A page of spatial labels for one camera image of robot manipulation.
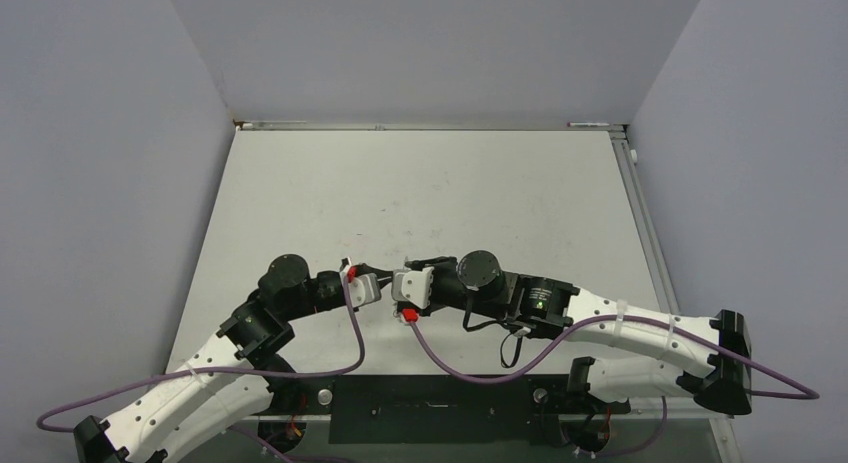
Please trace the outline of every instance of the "wire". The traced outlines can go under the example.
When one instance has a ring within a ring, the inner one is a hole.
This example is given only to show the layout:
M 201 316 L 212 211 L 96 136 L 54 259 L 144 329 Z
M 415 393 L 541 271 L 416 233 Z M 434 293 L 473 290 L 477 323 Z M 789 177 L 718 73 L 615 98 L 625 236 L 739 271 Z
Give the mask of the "wire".
M 256 433 L 253 433 L 253 432 L 247 431 L 245 429 L 239 428 L 238 426 L 231 426 L 231 427 L 227 428 L 227 430 L 232 431 L 234 433 L 238 433 L 240 435 L 244 435 L 244 436 L 250 438 L 251 440 L 259 443 L 260 445 L 265 447 L 266 450 L 270 451 L 272 455 L 283 460 L 285 463 L 293 463 L 293 462 L 296 462 L 296 461 L 327 461 L 327 462 L 331 462 L 331 463 L 332 462 L 351 463 L 351 461 L 348 460 L 348 459 L 336 458 L 336 457 L 333 457 L 333 456 L 286 456 L 285 453 L 276 449 L 274 447 L 274 445 L 272 445 L 271 443 L 268 442 L 268 440 L 263 439 L 261 436 L 257 435 Z
M 194 370 L 183 370 L 176 371 L 174 373 L 168 373 L 165 375 L 157 375 L 150 378 L 146 378 L 144 380 L 136 381 L 135 383 L 130 383 L 128 385 L 122 386 L 120 388 L 116 388 L 111 391 L 107 391 L 101 393 L 99 395 L 95 395 L 89 398 L 85 398 L 79 401 L 75 401 L 73 403 L 68 403 L 67 405 L 62 405 L 58 408 L 54 408 L 43 415 L 39 416 L 35 422 L 35 426 L 40 430 L 51 431 L 56 433 L 73 433 L 74 429 L 65 427 L 65 426 L 54 426 L 45 423 L 45 420 L 51 418 L 53 416 L 59 415 L 61 413 L 65 413 L 71 410 L 75 410 L 77 408 L 82 408 L 83 406 L 88 406 L 92 403 L 97 403 L 98 401 L 103 401 L 108 398 L 112 398 L 113 396 L 120 395 L 122 393 L 126 393 L 128 391 L 132 391 L 138 388 L 143 388 L 150 385 L 155 385 L 157 383 L 162 383 L 163 381 L 175 380 L 177 378 L 186 378 L 192 376 L 194 373 L 230 373 L 236 375 L 255 375 L 261 376 L 263 378 L 292 378 L 292 379 L 303 379 L 303 378 L 323 378 L 328 376 L 336 376 L 343 375 L 345 373 L 350 373 L 351 371 L 362 366 L 362 362 L 365 361 L 365 340 L 362 338 L 362 330 L 359 328 L 359 322 L 356 321 L 356 312 L 353 309 L 353 303 L 350 300 L 350 289 L 348 288 L 347 278 L 342 278 L 342 290 L 344 292 L 345 298 L 345 306 L 347 306 L 347 312 L 350 316 L 350 322 L 353 325 L 353 332 L 356 335 L 356 342 L 359 345 L 359 358 L 350 366 L 346 366 L 344 368 L 338 370 L 331 371 L 320 371 L 317 373 L 288 373 L 282 371 L 267 371 L 267 370 L 254 370 L 248 368 L 232 368 L 229 366 L 207 366 L 203 368 L 194 368 Z
M 514 373 L 511 373 L 509 375 L 496 376 L 496 377 L 491 377 L 491 378 L 480 378 L 480 377 L 476 377 L 476 376 L 464 375 L 464 374 L 454 370 L 453 368 L 448 366 L 444 361 L 439 359 L 438 356 L 436 356 L 436 354 L 433 352 L 433 349 L 430 348 L 430 346 L 424 340 L 424 335 L 421 334 L 421 330 L 418 328 L 418 324 L 414 321 L 410 321 L 408 323 L 409 323 L 409 326 L 412 328 L 412 331 L 415 333 L 415 337 L 418 339 L 418 342 L 421 344 L 421 348 L 424 350 L 425 353 L 427 353 L 427 356 L 430 357 L 430 359 L 433 361 L 433 363 L 436 364 L 436 366 L 438 366 L 439 368 L 441 368 L 442 370 L 444 370 L 448 374 L 453 375 L 454 377 L 456 377 L 456 378 L 458 378 L 462 381 L 468 382 L 468 383 L 477 383 L 477 384 L 480 384 L 480 385 L 497 385 L 499 383 L 508 383 L 510 381 L 514 381 L 514 380 L 517 380 L 518 378 L 521 378 L 521 376 L 523 376 L 528 371 L 535 368 L 539 363 L 541 363 L 542 360 L 544 360 L 545 357 L 547 357 L 554 350 L 554 348 L 557 347 L 557 345 L 562 343 L 566 338 L 571 336 L 571 334 L 573 334 L 575 331 L 579 330 L 580 328 L 583 328 L 583 327 L 589 326 L 589 325 L 593 325 L 595 323 L 602 323 L 602 322 L 605 322 L 605 321 L 615 321 L 617 318 L 618 318 L 617 315 L 600 315 L 600 316 L 593 316 L 593 317 L 590 317 L 590 318 L 586 318 L 585 320 L 578 321 L 577 323 L 575 323 L 572 326 L 563 330 L 563 332 L 560 333 L 553 341 L 551 341 L 551 343 L 547 347 L 545 347 L 545 349 L 542 350 L 542 352 L 539 353 L 538 356 L 533 358 L 533 360 L 531 360 L 530 363 L 527 363 L 522 368 L 518 369 L 517 371 L 515 371 Z M 751 395 L 753 395 L 753 396 L 764 396 L 764 397 L 769 397 L 769 398 L 782 398 L 782 399 L 789 399 L 789 400 L 817 400 L 821 397 L 821 395 L 819 395 L 819 393 L 816 392 L 815 390 L 813 390 L 813 389 L 811 389 L 807 386 L 804 386 L 801 383 L 798 383 L 797 381 L 793 380 L 792 378 L 789 378 L 788 376 L 785 376 L 781 373 L 778 373 L 777 371 L 772 370 L 771 368 L 768 368 L 765 365 L 757 363 L 757 362 L 751 360 L 750 358 L 742 356 L 738 353 L 734 353 L 734 352 L 732 352 L 732 351 L 730 351 L 726 348 L 722 348 L 722 347 L 716 345 L 715 343 L 707 341 L 707 340 L 701 338 L 700 336 L 692 334 L 692 333 L 690 333 L 686 330 L 680 329 L 679 327 L 675 326 L 674 328 L 672 328 L 666 322 L 653 320 L 651 318 L 645 318 L 643 316 L 625 315 L 624 321 L 630 321 L 630 322 L 634 322 L 634 323 L 642 323 L 642 324 L 645 324 L 645 325 L 655 326 L 657 328 L 662 328 L 664 330 L 672 331 L 679 336 L 682 336 L 682 337 L 684 337 L 688 340 L 691 340 L 691 341 L 694 341 L 695 343 L 703 345 L 703 346 L 709 348 L 710 350 L 719 353 L 722 356 L 726 356 L 728 358 L 736 360 L 736 361 L 742 363 L 745 366 L 749 366 L 749 367 L 759 371 L 760 373 L 763 373 L 767 376 L 770 376 L 770 377 L 774 378 L 775 380 L 780 381 L 781 383 L 784 383 L 788 386 L 791 386 L 792 388 L 801 392 L 801 393 L 780 393 L 780 392 L 773 392 L 773 391 L 751 390 Z
M 523 336 L 519 336 L 518 341 L 515 342 L 515 352 L 512 354 L 512 361 L 507 363 L 503 358 L 503 345 L 506 343 L 506 340 L 512 336 L 512 333 L 507 333 L 504 337 L 503 341 L 501 341 L 501 367 L 502 368 L 515 368 L 515 365 L 518 364 L 518 357 L 521 355 L 521 342 L 524 341 Z
M 613 458 L 616 456 L 625 456 L 632 455 L 633 453 L 638 453 L 645 448 L 653 445 L 659 438 L 662 436 L 663 432 L 665 432 L 666 423 L 668 423 L 668 403 L 665 401 L 665 397 L 661 397 L 663 403 L 663 414 L 662 419 L 660 419 L 660 426 L 654 431 L 654 434 L 651 435 L 650 438 L 643 441 L 642 443 L 632 446 L 630 448 L 624 448 L 622 450 L 614 450 L 614 451 L 604 451 L 600 453 L 595 453 L 592 451 L 586 451 L 583 448 L 577 447 L 577 452 L 583 455 L 590 455 L 592 458 Z M 568 431 L 563 430 L 563 436 L 565 436 L 566 440 L 571 441 L 571 438 L 568 436 Z
M 610 420 L 611 419 L 612 419 L 612 408 L 610 408 L 608 406 L 607 407 L 607 418 L 604 420 L 604 424 L 601 425 L 601 428 L 599 429 L 599 431 L 603 430 L 604 428 L 607 429 L 607 433 L 606 433 L 607 434 L 607 440 L 609 440 L 612 437 L 612 427 L 610 426 Z
M 468 322 L 471 319 L 471 305 L 472 301 L 469 298 L 468 301 L 465 303 L 465 315 L 462 317 L 462 329 L 470 333 L 472 331 L 482 330 L 483 328 L 486 328 L 488 326 L 501 325 L 501 322 L 499 320 L 489 320 L 484 321 L 483 323 L 478 323 L 474 326 L 468 326 Z

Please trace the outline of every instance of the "black cable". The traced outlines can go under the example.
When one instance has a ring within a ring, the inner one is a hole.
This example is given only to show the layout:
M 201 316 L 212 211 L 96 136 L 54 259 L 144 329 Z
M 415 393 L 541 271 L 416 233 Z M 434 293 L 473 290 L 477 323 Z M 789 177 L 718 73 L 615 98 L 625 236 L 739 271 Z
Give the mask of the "black cable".
M 506 340 L 508 340 L 510 336 L 512 336 L 512 334 L 506 335 L 504 337 L 503 341 L 501 341 L 501 367 L 502 368 L 514 368 L 515 365 L 518 363 L 518 356 L 521 355 L 521 342 L 524 341 L 523 336 L 519 336 L 518 341 L 515 342 L 515 353 L 512 354 L 512 362 L 507 363 L 506 360 L 503 359 L 503 345 L 504 345 L 504 343 L 506 343 Z
M 483 328 L 486 328 L 486 327 L 492 326 L 492 325 L 503 326 L 503 323 L 498 321 L 498 320 L 489 320 L 489 321 L 484 321 L 483 323 L 478 323 L 474 326 L 468 326 L 468 322 L 471 319 L 471 303 L 472 302 L 471 302 L 470 299 L 468 300 L 467 303 L 465 303 L 465 316 L 462 317 L 462 329 L 464 329 L 465 331 L 468 331 L 468 332 L 472 332 L 472 331 L 482 330 Z

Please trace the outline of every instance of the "black end cap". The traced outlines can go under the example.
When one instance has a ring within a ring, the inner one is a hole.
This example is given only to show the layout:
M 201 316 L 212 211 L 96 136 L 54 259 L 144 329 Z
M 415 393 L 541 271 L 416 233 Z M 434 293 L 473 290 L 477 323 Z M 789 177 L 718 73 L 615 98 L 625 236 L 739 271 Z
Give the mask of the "black end cap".
M 565 392 L 569 395 L 586 395 L 589 393 L 589 368 L 595 364 L 591 356 L 575 358 L 571 362 L 571 371 L 568 372 L 568 383 Z
M 126 448 L 115 449 L 106 436 L 107 422 L 89 416 L 74 427 L 74 443 L 80 463 L 126 463 Z

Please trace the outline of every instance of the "red wire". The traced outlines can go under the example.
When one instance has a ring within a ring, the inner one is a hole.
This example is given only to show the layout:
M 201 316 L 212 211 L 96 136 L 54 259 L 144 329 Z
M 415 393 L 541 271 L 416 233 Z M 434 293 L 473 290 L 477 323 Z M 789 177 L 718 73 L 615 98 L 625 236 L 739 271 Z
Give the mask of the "red wire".
M 612 409 L 610 407 L 607 407 L 607 418 L 604 420 L 604 424 L 601 425 L 601 427 L 599 428 L 598 431 L 601 431 L 604 428 L 607 428 L 607 430 L 608 430 L 607 434 L 609 434 L 609 421 L 610 421 L 610 419 L 612 419 Z

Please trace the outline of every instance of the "black base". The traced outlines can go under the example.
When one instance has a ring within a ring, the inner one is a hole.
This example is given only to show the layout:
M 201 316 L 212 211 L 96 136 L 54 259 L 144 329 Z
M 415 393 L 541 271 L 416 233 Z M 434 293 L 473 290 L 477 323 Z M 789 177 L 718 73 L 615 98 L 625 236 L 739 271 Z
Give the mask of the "black base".
M 549 442 L 540 431 L 543 408 L 533 391 L 549 395 L 544 412 L 603 415 L 607 405 L 585 395 L 566 394 L 568 375 L 524 376 L 511 383 L 477 385 L 448 375 L 344 375 L 302 380 L 288 405 L 282 400 L 266 414 L 331 414 L 331 444 Z M 321 406 L 321 389 L 333 392 Z M 307 405 L 299 409 L 300 395 Z M 628 403 L 609 405 L 614 414 L 630 412 Z

